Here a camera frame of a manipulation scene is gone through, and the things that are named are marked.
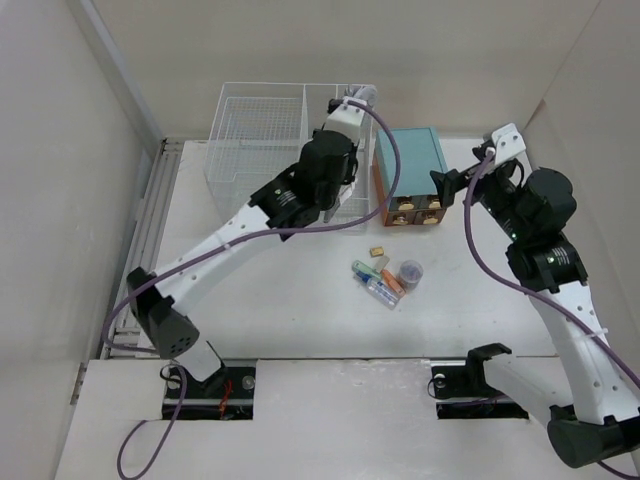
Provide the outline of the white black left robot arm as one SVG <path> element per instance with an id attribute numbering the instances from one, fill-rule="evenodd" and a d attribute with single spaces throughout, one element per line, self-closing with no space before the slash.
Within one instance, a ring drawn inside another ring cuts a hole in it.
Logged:
<path id="1" fill-rule="evenodd" d="M 302 147 L 297 162 L 279 173 L 209 237 L 154 272 L 127 276 L 131 312 L 156 354 L 189 373 L 201 396 L 223 387 L 225 364 L 202 339 L 191 310 L 222 280 L 258 254 L 299 233 L 328 231 L 317 221 L 336 207 L 358 170 L 361 134 L 325 124 Z"/>

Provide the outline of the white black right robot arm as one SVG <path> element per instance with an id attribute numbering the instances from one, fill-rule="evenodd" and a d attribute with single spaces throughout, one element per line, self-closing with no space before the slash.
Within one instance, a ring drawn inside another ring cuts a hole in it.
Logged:
<path id="1" fill-rule="evenodd" d="M 461 364 L 432 367 L 434 396 L 453 407 L 465 398 L 505 395 L 545 426 L 567 466 L 603 464 L 639 448 L 639 395 L 625 383 L 639 379 L 611 350 L 585 267 L 563 233 L 577 207 L 571 182 L 542 168 L 514 184 L 519 167 L 510 160 L 487 174 L 474 165 L 431 177 L 442 205 L 452 205 L 464 191 L 464 207 L 481 204 L 509 237 L 506 256 L 516 279 L 506 285 L 529 297 L 567 381 L 553 383 L 519 362 L 509 347 L 492 343 L 469 350 Z"/>

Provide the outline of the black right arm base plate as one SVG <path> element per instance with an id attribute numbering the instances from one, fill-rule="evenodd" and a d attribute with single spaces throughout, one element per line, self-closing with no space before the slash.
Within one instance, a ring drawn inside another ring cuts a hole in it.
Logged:
<path id="1" fill-rule="evenodd" d="M 489 386 L 478 365 L 468 360 L 431 365 L 428 391 L 439 420 L 528 420 L 529 414 L 503 392 Z"/>

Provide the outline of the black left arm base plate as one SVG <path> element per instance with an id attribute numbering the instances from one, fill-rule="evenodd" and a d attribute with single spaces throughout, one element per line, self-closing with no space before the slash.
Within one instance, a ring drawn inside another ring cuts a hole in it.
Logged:
<path id="1" fill-rule="evenodd" d="M 226 363 L 222 379 L 205 386 L 176 365 L 163 367 L 160 378 L 165 382 L 161 415 L 170 420 L 245 421 L 254 416 L 257 363 L 234 360 Z"/>

